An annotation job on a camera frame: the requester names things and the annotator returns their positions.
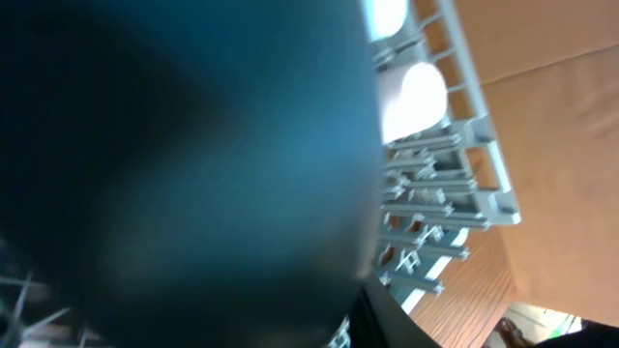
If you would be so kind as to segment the dark blue bowl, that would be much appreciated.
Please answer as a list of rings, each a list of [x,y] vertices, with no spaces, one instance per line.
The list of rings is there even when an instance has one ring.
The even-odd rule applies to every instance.
[[[357,1],[1,5],[1,230],[115,347],[323,347],[382,185]]]

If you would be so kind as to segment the light blue cup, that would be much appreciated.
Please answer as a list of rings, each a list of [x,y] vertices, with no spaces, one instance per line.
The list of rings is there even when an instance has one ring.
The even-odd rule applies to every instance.
[[[371,43],[396,34],[408,15],[408,0],[361,0],[360,4]]]

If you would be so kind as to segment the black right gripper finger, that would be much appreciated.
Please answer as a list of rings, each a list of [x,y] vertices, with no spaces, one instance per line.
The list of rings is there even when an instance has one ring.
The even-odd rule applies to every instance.
[[[439,348],[371,275],[348,314],[352,348]]]

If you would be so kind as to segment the pink cup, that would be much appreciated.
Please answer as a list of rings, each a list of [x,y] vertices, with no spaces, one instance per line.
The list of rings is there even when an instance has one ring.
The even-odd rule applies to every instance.
[[[380,72],[377,97],[383,144],[435,126],[448,108],[445,79],[441,71],[427,62]]]

